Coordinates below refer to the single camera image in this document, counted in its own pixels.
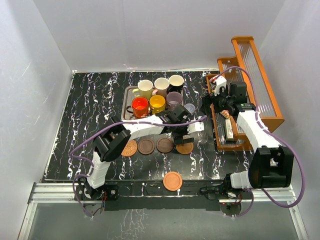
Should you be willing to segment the dark brown wooden coaster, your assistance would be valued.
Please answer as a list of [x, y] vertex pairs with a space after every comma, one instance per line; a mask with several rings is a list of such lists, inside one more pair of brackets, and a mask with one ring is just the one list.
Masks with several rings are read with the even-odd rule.
[[150, 155], [155, 150], [155, 143], [152, 139], [142, 139], [137, 146], [138, 151], [143, 155]]

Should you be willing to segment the light brown wooden coaster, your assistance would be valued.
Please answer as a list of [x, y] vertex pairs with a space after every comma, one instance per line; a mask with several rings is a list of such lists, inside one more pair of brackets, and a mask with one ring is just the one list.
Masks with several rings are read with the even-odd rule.
[[194, 144], [192, 142], [184, 143], [184, 144], [177, 144], [175, 146], [178, 153], [182, 155], [190, 154], [194, 149]]

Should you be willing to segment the cream yellow mug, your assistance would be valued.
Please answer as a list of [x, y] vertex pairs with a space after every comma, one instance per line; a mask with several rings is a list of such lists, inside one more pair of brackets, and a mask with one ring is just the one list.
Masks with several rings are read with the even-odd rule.
[[132, 90], [134, 97], [143, 97], [149, 100], [152, 97], [153, 83], [150, 80], [140, 80], [137, 84], [137, 88]]

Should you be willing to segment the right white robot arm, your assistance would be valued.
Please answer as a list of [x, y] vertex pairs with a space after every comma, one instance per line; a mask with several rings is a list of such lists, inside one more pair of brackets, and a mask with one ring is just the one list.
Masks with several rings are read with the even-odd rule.
[[261, 122], [256, 106], [248, 102], [247, 84], [236, 81], [230, 85], [222, 77], [213, 80], [214, 91], [202, 98], [201, 110], [212, 105], [215, 112], [227, 110], [236, 117], [252, 149], [253, 159], [247, 171], [226, 175], [223, 194], [233, 199], [241, 189], [286, 188], [292, 179], [293, 152], [270, 135]]

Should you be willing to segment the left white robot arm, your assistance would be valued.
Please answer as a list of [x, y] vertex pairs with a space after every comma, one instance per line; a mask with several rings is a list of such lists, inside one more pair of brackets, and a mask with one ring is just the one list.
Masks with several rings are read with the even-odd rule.
[[141, 119], [123, 121], [112, 117], [109, 129], [93, 140], [93, 166], [84, 182], [84, 193], [90, 199], [97, 200], [103, 195], [103, 185], [112, 161], [116, 160], [127, 143], [149, 135], [171, 133], [175, 144], [183, 143], [183, 136], [188, 134], [187, 122], [192, 114], [184, 107], [165, 110]]

